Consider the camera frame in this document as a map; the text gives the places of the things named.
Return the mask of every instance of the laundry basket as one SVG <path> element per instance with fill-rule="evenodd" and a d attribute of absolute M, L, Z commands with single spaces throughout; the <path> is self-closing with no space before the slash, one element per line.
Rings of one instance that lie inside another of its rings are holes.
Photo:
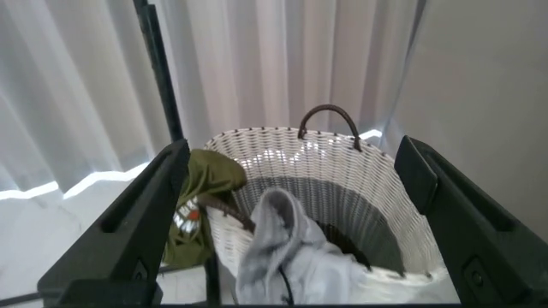
<path fill-rule="evenodd" d="M 308 119 L 321 110 L 340 114 L 354 136 L 307 131 Z M 448 279 L 432 231 L 409 200 L 394 160 L 360 140 L 341 108 L 320 105 L 304 116 L 298 129 L 253 127 L 221 133 L 205 148 L 233 158 L 247 174 L 247 184 L 234 192 L 237 208 L 199 198 L 207 208 L 219 261 L 234 277 L 253 238 L 253 207 L 266 188 L 281 187 L 301 201 L 330 242 L 363 264 L 369 284 L 357 286 L 354 293 L 363 291 L 364 300 L 371 302 L 366 294 L 371 281 L 380 281 L 375 286 L 383 289 L 382 300 L 373 302 L 405 302 L 390 294 L 393 285 L 420 290 Z"/>

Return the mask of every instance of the marble floor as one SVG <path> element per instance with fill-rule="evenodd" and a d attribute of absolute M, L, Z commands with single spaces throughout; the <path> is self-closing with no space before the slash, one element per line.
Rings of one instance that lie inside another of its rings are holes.
<path fill-rule="evenodd" d="M 29 200 L 0 200 L 0 300 L 35 293 L 38 279 L 70 248 L 128 182 L 100 181 L 72 198 L 50 192 Z M 223 302 L 231 303 L 221 270 Z M 202 267 L 158 276 L 163 303 L 206 300 L 206 276 Z M 18 307 L 39 307 L 41 301 Z"/>

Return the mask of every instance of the green cloth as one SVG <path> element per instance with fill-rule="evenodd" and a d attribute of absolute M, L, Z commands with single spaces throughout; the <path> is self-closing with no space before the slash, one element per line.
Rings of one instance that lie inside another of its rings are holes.
<path fill-rule="evenodd" d="M 215 151 L 194 149 L 188 160 L 188 178 L 183 182 L 176 209 L 187 206 L 201 194 L 210 194 L 226 204 L 235 204 L 232 191 L 246 185 L 246 172 L 233 159 Z M 182 232 L 171 223 L 164 249 L 164 262 L 186 269 L 204 263 L 214 250 L 205 209 L 200 209 L 200 225 Z"/>

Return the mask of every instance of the brown handle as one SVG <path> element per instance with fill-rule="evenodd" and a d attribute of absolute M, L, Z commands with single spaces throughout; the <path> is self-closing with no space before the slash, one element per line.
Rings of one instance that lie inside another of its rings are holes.
<path fill-rule="evenodd" d="M 352 121 L 352 118 L 350 118 L 350 115 L 348 115 L 348 113 L 346 113 L 346 111 L 344 111 L 341 107 L 338 107 L 332 104 L 323 104 L 323 105 L 314 107 L 312 108 L 312 110 L 308 111 L 308 113 L 306 113 L 305 116 L 302 118 L 301 125 L 299 126 L 299 133 L 297 134 L 297 138 L 304 139 L 305 133 L 307 132 L 306 125 L 308 120 L 316 112 L 321 110 L 335 111 L 337 114 L 341 115 L 344 118 L 344 120 L 350 126 L 350 130 L 352 131 L 352 134 L 354 135 L 354 148 L 358 151 L 361 151 L 360 135 L 358 134 L 358 129 L 356 129 L 356 126 L 354 122 Z"/>

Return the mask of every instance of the drawstring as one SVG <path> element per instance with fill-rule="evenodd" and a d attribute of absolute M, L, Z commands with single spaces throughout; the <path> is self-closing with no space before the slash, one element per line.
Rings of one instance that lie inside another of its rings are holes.
<path fill-rule="evenodd" d="M 280 274 L 282 274 L 283 282 L 285 283 L 285 287 L 288 289 L 288 295 L 289 298 L 286 298 L 285 296 L 282 297 L 282 300 L 286 302 L 288 305 L 293 305 L 293 293 L 291 292 L 291 286 L 289 285 L 288 277 L 283 273 L 282 266 L 280 265 L 279 268 L 277 268 L 280 271 Z"/>

